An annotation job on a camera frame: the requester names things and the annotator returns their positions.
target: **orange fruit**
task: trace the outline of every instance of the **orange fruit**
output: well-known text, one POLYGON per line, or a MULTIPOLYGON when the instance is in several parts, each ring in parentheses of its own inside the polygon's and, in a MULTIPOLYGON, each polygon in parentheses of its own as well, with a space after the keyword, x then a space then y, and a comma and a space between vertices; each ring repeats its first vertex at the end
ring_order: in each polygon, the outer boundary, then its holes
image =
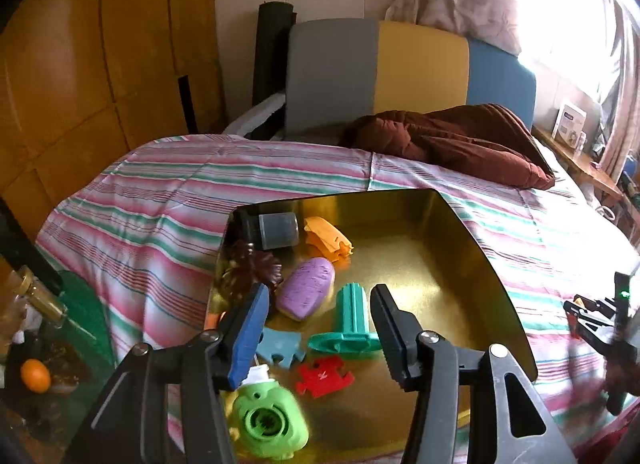
POLYGON ((51 374, 37 359, 27 359, 20 367, 24 385, 36 394, 44 394, 51 386, 51 374))

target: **green toy camera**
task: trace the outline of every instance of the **green toy camera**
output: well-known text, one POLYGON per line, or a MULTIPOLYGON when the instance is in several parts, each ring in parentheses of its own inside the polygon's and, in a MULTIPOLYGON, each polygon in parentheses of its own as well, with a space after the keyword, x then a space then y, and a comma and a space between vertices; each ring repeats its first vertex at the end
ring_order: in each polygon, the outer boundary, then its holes
POLYGON ((238 389, 231 422, 244 447, 259 458, 284 460, 305 447, 309 431, 295 396, 270 379, 267 365, 252 367, 238 389))

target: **blue puzzle piece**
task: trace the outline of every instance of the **blue puzzle piece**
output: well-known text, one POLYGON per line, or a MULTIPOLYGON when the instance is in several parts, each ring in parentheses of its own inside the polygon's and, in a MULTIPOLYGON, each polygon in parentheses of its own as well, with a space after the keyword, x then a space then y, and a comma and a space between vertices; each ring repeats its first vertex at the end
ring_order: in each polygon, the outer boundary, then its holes
POLYGON ((281 360, 275 364, 289 370, 294 358, 298 361, 305 358, 305 351, 300 350, 301 339, 300 332, 282 332, 265 327, 255 353, 269 365, 274 364, 273 358, 277 356, 281 360))

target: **purple object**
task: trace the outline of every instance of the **purple object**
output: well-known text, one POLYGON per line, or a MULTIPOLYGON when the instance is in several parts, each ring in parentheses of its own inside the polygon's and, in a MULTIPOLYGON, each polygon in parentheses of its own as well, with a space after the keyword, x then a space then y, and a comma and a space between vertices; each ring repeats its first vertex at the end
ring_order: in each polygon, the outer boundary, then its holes
POLYGON ((302 321, 313 314, 334 283, 335 269, 326 258, 308 259, 285 280, 276 298, 276 309, 302 321))

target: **silver bolt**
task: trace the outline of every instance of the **silver bolt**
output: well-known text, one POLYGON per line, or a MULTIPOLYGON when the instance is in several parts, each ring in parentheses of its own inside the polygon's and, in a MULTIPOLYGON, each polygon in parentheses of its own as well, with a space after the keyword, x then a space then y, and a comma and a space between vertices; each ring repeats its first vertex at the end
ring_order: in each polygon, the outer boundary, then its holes
POLYGON ((424 332, 420 332, 420 341, 427 344, 434 344, 440 341, 440 336, 438 336, 433 330, 425 330, 424 332))
POLYGON ((151 350, 149 343, 138 343, 133 345, 131 352, 133 352, 134 356, 144 356, 149 350, 151 350))
POLYGON ((496 343, 489 347, 491 353, 497 358, 505 358, 509 354, 509 349, 500 343, 496 343))
POLYGON ((220 339, 220 333, 217 330, 205 330, 200 333, 200 339, 206 343, 215 343, 220 339))

